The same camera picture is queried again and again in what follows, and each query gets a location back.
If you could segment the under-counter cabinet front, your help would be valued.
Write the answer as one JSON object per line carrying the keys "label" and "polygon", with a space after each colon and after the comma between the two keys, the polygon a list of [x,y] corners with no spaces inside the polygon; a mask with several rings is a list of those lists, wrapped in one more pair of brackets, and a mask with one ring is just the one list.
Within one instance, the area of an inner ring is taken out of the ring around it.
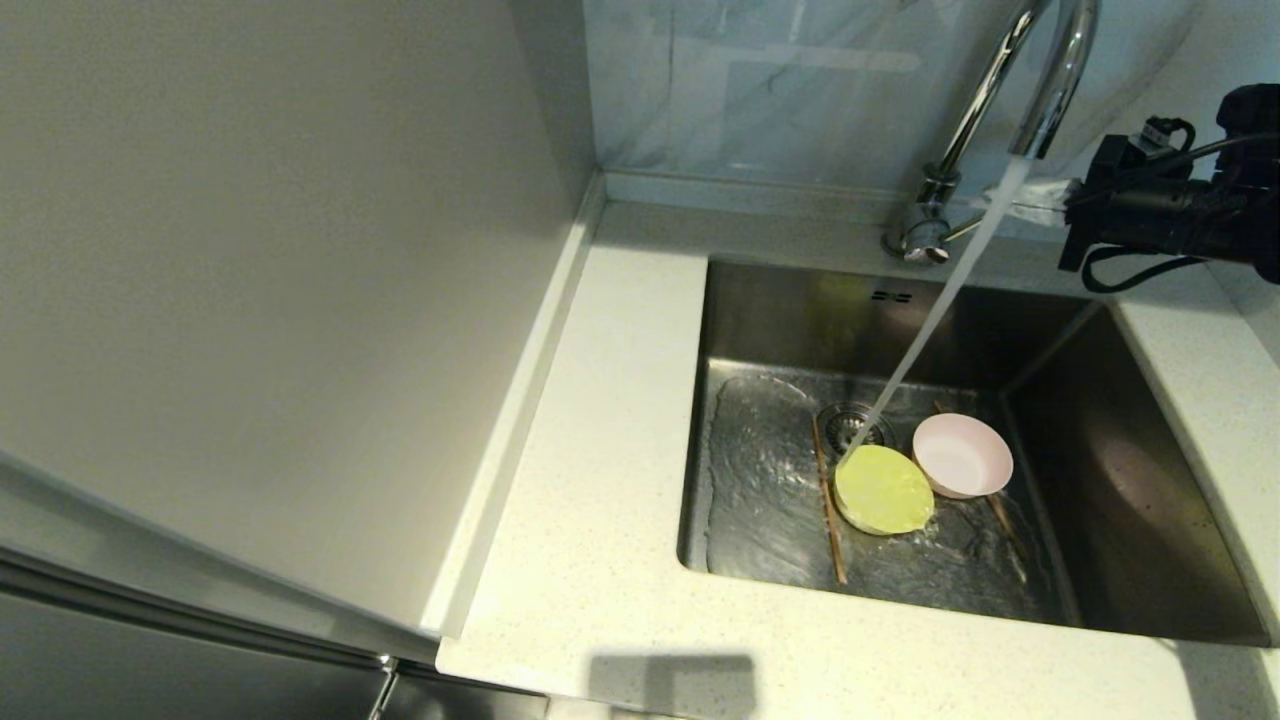
{"label": "under-counter cabinet front", "polygon": [[504,685],[399,671],[378,720],[545,720],[549,703]]}

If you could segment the brown wooden chopstick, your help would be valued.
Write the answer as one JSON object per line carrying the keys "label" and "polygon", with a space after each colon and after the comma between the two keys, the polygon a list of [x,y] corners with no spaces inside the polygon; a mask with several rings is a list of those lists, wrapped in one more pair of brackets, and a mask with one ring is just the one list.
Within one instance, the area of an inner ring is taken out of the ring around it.
{"label": "brown wooden chopstick", "polygon": [[812,434],[812,447],[815,456],[815,466],[817,466],[818,482],[823,502],[824,523],[828,537],[829,556],[833,566],[835,580],[840,585],[846,585],[849,583],[849,575],[844,561],[841,539],[838,533],[838,519],[835,507],[835,498],[831,489],[829,471],[827,468],[826,454],[822,447],[822,439],[817,416],[810,416],[810,434]]}
{"label": "brown wooden chopstick", "polygon": [[[942,404],[938,400],[934,400],[932,404],[933,404],[934,414],[955,413],[951,407],[948,407],[947,405]],[[1001,489],[1000,492],[993,493],[993,495],[982,496],[982,498],[987,502],[988,507],[993,512],[997,523],[1000,524],[1001,529],[1004,530],[1004,534],[1006,536],[1007,541],[1012,546],[1012,550],[1014,550],[1015,555],[1020,560],[1028,560],[1030,557],[1030,552],[1027,548],[1027,544],[1019,537],[1018,530],[1015,529],[1015,527],[1012,524],[1012,519],[1010,518],[1010,514],[1009,514],[1007,509],[1005,507],[1004,500],[1000,496],[1000,493],[1004,489]]]}

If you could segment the stainless steel sink basin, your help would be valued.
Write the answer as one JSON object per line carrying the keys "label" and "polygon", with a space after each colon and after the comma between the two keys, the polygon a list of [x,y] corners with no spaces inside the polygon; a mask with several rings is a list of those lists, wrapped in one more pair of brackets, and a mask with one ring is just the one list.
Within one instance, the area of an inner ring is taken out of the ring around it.
{"label": "stainless steel sink basin", "polygon": [[1009,443],[1000,496],[936,501],[922,529],[838,518],[835,580],[810,416],[872,407],[942,287],[713,261],[707,273],[678,559],[694,571],[1028,623],[1280,646],[1117,314],[966,287],[879,418],[901,454],[938,400]]}

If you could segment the silver cabinet rail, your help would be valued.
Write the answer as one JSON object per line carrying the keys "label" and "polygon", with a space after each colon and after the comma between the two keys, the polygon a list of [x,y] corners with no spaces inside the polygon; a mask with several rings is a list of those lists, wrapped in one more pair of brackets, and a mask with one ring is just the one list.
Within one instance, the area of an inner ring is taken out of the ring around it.
{"label": "silver cabinet rail", "polygon": [[381,667],[392,662],[396,667],[408,667],[411,673],[436,670],[433,657],[379,653],[375,650],[312,638],[298,632],[134,591],[115,582],[5,548],[0,548],[0,593],[151,632],[312,662],[358,669]]}

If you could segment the yellow plastic bowl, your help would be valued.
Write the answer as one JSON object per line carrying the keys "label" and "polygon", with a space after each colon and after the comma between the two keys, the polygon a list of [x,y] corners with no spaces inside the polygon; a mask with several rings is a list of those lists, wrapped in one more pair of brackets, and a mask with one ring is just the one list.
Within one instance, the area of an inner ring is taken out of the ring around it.
{"label": "yellow plastic bowl", "polygon": [[870,536],[922,530],[934,516],[934,493],[920,468],[878,445],[859,446],[838,460],[833,495],[838,514]]}

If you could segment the tall cabinet unit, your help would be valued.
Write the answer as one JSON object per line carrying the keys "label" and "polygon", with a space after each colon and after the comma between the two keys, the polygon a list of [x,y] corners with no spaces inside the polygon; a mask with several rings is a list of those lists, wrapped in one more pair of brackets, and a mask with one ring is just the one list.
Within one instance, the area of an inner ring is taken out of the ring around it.
{"label": "tall cabinet unit", "polygon": [[[0,548],[436,666],[589,85],[584,0],[0,0]],[[383,678],[0,593],[0,720],[366,717]]]}

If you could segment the chrome gooseneck faucet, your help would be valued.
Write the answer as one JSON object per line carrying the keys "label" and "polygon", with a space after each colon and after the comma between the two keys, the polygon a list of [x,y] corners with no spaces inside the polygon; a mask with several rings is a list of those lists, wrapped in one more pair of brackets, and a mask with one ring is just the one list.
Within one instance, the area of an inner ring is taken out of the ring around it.
{"label": "chrome gooseneck faucet", "polygon": [[1102,0],[1019,0],[983,72],[966,94],[943,151],[923,167],[913,201],[891,220],[881,237],[881,246],[891,258],[927,266],[950,259],[948,246],[959,232],[951,227],[946,211],[963,178],[961,160],[1032,31],[1051,5],[1059,14],[1053,42],[1009,145],[1015,158],[1039,160],[1047,155],[1091,58]]}

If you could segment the round metal drain strainer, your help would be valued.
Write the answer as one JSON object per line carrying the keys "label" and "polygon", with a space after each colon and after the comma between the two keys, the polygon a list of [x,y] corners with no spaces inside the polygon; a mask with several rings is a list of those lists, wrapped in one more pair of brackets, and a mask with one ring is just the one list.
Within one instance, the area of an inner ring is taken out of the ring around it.
{"label": "round metal drain strainer", "polygon": [[837,462],[861,437],[864,446],[900,448],[893,427],[883,418],[876,419],[870,429],[863,432],[870,420],[872,406],[856,402],[831,404],[817,416],[820,447],[831,462]]}

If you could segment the pink plastic bowl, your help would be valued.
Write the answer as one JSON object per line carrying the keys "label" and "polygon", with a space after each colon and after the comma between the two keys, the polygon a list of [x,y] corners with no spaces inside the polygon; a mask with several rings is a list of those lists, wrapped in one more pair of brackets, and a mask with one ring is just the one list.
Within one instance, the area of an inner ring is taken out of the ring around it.
{"label": "pink plastic bowl", "polygon": [[992,427],[973,416],[941,413],[911,436],[911,459],[931,488],[947,498],[975,498],[1004,489],[1015,469],[1012,451]]}

